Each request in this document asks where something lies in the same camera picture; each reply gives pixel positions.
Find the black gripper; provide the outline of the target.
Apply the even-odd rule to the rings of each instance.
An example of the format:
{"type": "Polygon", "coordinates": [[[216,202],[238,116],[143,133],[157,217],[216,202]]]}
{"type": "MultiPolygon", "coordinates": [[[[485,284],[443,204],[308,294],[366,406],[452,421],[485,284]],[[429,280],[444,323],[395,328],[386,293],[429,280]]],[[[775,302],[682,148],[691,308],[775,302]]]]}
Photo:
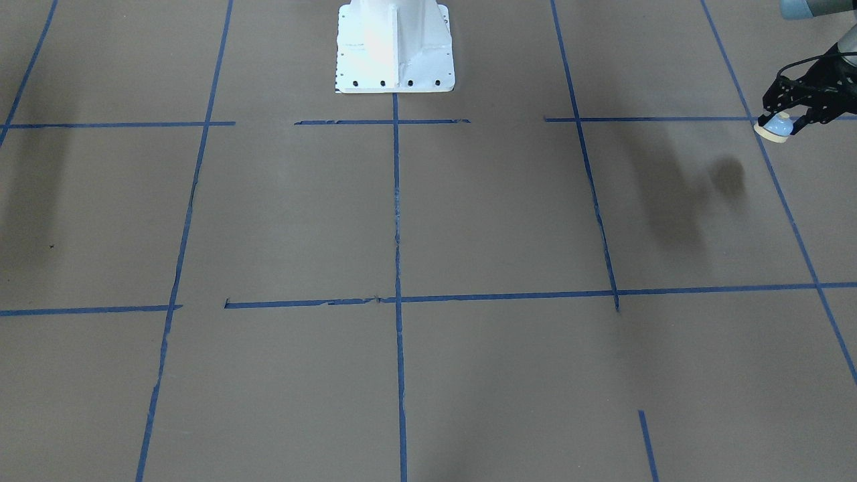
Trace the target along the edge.
{"type": "Polygon", "coordinates": [[[855,66],[848,59],[804,59],[785,65],[763,95],[763,126],[796,106],[806,107],[793,127],[830,123],[842,114],[855,113],[855,66]],[[790,79],[785,71],[812,63],[803,76],[790,79]]]}

